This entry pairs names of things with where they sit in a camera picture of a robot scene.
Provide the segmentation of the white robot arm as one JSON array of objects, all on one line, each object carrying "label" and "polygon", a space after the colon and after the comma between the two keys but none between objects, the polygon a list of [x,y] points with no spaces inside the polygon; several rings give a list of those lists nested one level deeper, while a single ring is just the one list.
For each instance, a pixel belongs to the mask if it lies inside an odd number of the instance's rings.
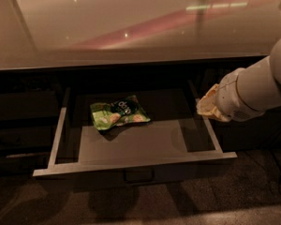
[{"label": "white robot arm", "polygon": [[213,85],[198,102],[197,113],[220,122],[243,122],[277,107],[281,107],[281,38],[268,56]]}]

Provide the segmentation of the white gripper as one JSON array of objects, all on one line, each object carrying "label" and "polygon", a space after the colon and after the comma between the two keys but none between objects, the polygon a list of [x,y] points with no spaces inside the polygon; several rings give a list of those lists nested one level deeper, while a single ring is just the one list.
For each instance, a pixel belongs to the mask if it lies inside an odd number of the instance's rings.
[{"label": "white gripper", "polygon": [[243,71],[237,68],[214,84],[199,100],[197,114],[219,122],[244,122],[263,115],[246,105],[238,93],[238,77]]}]

